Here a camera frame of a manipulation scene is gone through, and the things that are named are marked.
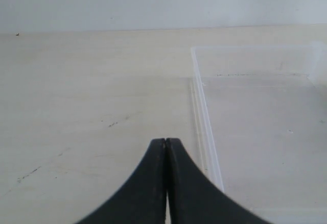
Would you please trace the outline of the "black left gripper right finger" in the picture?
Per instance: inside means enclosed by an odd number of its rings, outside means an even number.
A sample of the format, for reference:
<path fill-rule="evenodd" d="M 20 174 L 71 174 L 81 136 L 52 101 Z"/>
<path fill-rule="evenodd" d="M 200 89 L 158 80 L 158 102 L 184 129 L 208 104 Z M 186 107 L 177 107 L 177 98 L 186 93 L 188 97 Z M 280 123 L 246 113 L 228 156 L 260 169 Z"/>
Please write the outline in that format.
<path fill-rule="evenodd" d="M 219 190 L 178 138 L 166 139 L 171 223 L 268 223 Z"/>

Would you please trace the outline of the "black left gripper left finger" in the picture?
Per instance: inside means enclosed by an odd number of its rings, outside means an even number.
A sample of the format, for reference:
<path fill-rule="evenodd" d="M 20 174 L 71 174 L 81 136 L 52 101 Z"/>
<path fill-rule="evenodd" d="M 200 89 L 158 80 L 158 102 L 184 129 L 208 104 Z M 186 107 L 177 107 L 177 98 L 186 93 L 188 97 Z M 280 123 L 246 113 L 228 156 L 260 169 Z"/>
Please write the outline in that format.
<path fill-rule="evenodd" d="M 165 139 L 150 142 L 128 180 L 78 223 L 165 223 Z"/>

